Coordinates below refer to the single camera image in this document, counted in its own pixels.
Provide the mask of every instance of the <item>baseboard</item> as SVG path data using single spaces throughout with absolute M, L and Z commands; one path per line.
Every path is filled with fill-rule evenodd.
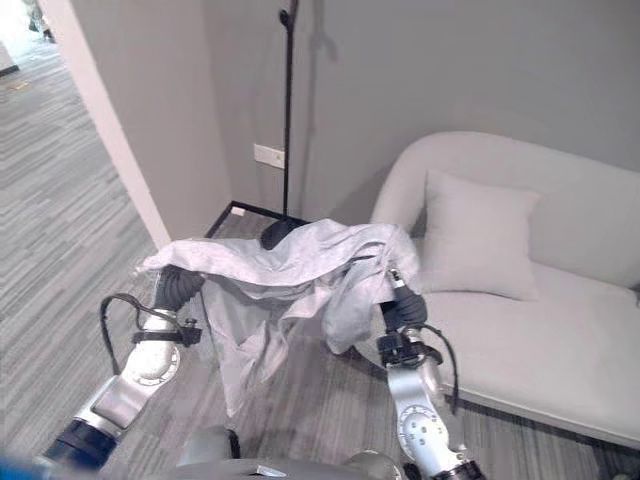
M 222 211 L 217 220 L 213 223 L 213 225 L 211 225 L 211 228 L 207 231 L 205 238 L 212 238 L 215 235 L 215 233 L 220 228 L 220 225 L 222 225 L 222 222 L 224 222 L 231 213 L 231 209 L 233 207 L 242 208 L 244 210 L 247 210 L 248 212 L 257 213 L 258 215 L 275 218 L 277 220 L 280 220 L 282 218 L 281 213 L 274 212 L 273 210 L 268 210 L 266 208 L 256 207 L 255 205 L 249 205 L 248 203 L 236 202 L 235 200 L 231 200 L 231 202 L 229 202 L 229 205 L 227 205 L 227 207 Z M 299 226 L 307 225 L 309 223 L 306 220 L 302 220 L 301 218 L 289 217 L 289 219 L 293 220 L 294 223 L 297 223 Z
M 10 67 L 3 68 L 0 70 L 0 77 L 4 77 L 5 75 L 9 75 L 10 73 L 17 72 L 20 70 L 20 67 L 17 65 L 11 65 Z
M 222 222 L 224 222 L 226 218 L 229 216 L 229 213 L 231 212 L 232 207 L 233 207 L 233 202 L 229 202 L 229 205 L 225 207 L 225 209 L 222 211 L 222 213 L 217 218 L 217 220 L 213 222 L 213 225 L 211 225 L 211 228 L 207 230 L 207 233 L 204 235 L 204 238 L 211 238 L 215 235 L 215 233 L 220 228 L 220 225 L 222 225 Z

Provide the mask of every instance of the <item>lamp base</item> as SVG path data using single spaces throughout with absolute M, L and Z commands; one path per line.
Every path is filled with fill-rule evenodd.
M 273 250 L 284 237 L 299 226 L 298 223 L 290 218 L 284 217 L 264 229 L 262 235 L 260 235 L 260 245 L 262 245 L 262 248 L 265 250 Z

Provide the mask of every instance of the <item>wall outlet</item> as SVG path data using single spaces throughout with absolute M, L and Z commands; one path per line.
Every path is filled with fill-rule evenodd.
M 284 152 L 264 145 L 253 144 L 253 158 L 256 162 L 266 163 L 276 168 L 284 169 Z

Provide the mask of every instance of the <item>gray carpet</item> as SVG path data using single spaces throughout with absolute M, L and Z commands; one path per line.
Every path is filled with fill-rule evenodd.
M 148 298 L 131 275 L 151 241 L 64 69 L 38 45 L 22 71 L 0 79 L 3 163 L 2 432 L 4 449 L 41 453 L 109 376 L 97 307 L 110 292 Z M 21 90 L 6 86 L 28 81 Z M 217 215 L 212 212 L 212 222 Z M 217 236 L 251 238 L 271 222 L 230 216 Z M 131 318 L 111 312 L 116 351 L 130 348 Z M 152 400 L 103 473 L 139 478 L 175 464 L 199 427 L 233 427 L 247 456 L 338 463 L 374 449 L 404 460 L 383 376 L 351 351 L 331 355 L 297 337 L 286 364 L 228 421 L 215 365 L 183 349 L 182 366 Z M 640 452 L 464 404 L 467 443 L 495 480 L 610 480 L 640 468 Z

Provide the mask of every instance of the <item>crumpled cloth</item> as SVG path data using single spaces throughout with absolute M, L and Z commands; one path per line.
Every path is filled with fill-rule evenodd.
M 421 290 L 416 249 L 396 225 L 320 220 L 295 229 L 271 251 L 257 240 L 178 240 L 139 270 L 169 264 L 207 278 L 203 317 L 229 416 L 281 365 L 300 319 L 321 322 L 329 348 L 340 354 L 369 337 L 372 308 L 393 300 L 390 268 Z

